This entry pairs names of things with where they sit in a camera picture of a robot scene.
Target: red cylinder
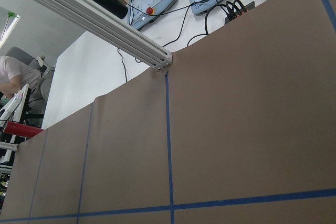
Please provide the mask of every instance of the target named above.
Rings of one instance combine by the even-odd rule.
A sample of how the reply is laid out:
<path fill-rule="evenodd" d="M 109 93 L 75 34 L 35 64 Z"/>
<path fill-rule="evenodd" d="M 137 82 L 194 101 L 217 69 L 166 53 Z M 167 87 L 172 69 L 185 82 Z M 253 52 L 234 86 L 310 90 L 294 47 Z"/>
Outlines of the red cylinder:
<path fill-rule="evenodd" d="M 23 136 L 23 137 L 33 137 L 43 130 L 40 128 L 28 126 L 26 124 L 20 124 L 12 121 L 7 121 L 4 129 L 4 133 Z"/>

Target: person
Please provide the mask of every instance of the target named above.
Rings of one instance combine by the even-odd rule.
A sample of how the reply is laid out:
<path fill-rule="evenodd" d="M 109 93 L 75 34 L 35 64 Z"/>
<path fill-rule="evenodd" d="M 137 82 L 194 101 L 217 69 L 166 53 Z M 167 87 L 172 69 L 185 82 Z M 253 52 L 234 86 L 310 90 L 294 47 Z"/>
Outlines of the person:
<path fill-rule="evenodd" d="M 30 113 L 44 113 L 50 93 L 52 73 L 41 74 L 23 62 L 9 56 L 0 56 L 0 92 L 8 99 L 29 84 Z"/>

